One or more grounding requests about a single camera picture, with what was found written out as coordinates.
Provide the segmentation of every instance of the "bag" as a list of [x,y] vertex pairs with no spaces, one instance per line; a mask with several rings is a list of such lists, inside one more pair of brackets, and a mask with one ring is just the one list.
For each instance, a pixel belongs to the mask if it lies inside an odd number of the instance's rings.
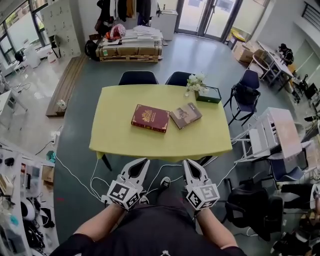
[[92,41],[88,40],[86,41],[85,47],[84,47],[84,53],[85,55],[89,56],[91,59],[99,62],[100,58],[96,55],[96,49],[98,48],[98,45]]
[[[251,113],[245,115],[244,117],[241,117],[240,119],[236,119],[234,116],[234,113],[232,112],[232,98],[233,98],[233,96],[234,96],[235,100],[242,105],[246,105],[246,106],[254,105],[253,111]],[[231,89],[231,95],[230,95],[230,109],[231,109],[231,113],[232,113],[234,120],[242,121],[242,120],[252,116],[252,114],[255,111],[255,108],[257,106],[259,96],[260,96],[260,92],[257,91],[256,89],[244,86],[240,83],[234,85]]]
[[254,105],[257,97],[260,95],[260,92],[256,89],[252,89],[240,83],[235,85],[233,90],[235,100],[246,106]]

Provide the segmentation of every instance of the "blue chair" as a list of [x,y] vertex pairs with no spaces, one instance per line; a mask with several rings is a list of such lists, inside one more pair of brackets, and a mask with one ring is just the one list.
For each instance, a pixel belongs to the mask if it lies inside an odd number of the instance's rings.
[[[258,73],[247,69],[244,72],[243,77],[241,78],[241,80],[239,81],[239,83],[237,85],[239,85],[239,84],[246,86],[246,87],[249,87],[249,88],[252,88],[252,89],[258,89],[260,86]],[[234,94],[231,95],[223,107],[225,107],[229,102],[231,102],[231,100],[234,96],[235,96]],[[241,126],[243,126],[250,119],[250,117],[252,117],[253,114],[257,112],[256,105],[258,103],[259,96],[260,96],[260,94],[257,96],[257,98],[255,99],[255,103],[252,105],[244,105],[244,104],[239,103],[237,100],[235,100],[237,103],[237,106],[238,106],[237,107],[238,112],[235,115],[232,114],[233,119],[228,123],[228,126],[231,125],[231,123],[234,120],[242,121],[245,119],[245,121],[241,125]],[[242,112],[250,112],[250,113],[240,119],[236,119],[241,111]]]
[[194,74],[176,71],[169,77],[165,84],[171,86],[187,86],[187,79],[189,79],[190,75]]
[[287,173],[285,161],[283,159],[269,159],[269,162],[273,179],[276,182],[296,182],[304,175],[304,172],[299,166],[296,166],[291,172]]
[[151,71],[126,71],[122,74],[119,85],[158,85],[155,74]]

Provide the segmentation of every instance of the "white cabinet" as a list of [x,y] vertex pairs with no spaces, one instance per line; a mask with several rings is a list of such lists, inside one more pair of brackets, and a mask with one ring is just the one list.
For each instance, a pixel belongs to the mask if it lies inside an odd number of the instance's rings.
[[78,0],[59,0],[41,10],[48,37],[56,36],[62,57],[76,57],[84,50],[85,41]]

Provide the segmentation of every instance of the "wooden bench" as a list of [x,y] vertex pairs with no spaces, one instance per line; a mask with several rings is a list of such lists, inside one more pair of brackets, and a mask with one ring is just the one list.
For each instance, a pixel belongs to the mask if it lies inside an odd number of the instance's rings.
[[72,91],[76,86],[76,82],[86,60],[87,56],[82,53],[78,57],[73,57],[66,66],[46,110],[45,115],[48,118],[63,117],[65,115],[66,110],[61,109],[57,105],[57,102],[59,100],[63,100],[68,107],[68,101],[71,97]]

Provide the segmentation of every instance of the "book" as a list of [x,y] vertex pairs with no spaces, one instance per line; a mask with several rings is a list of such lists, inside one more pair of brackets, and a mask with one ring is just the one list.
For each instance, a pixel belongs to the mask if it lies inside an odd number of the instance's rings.
[[172,111],[170,116],[178,128],[182,129],[188,124],[201,118],[202,114],[199,112],[197,107],[190,102],[187,105],[178,107],[176,110]]
[[138,104],[135,108],[131,124],[153,131],[166,133],[170,111]]

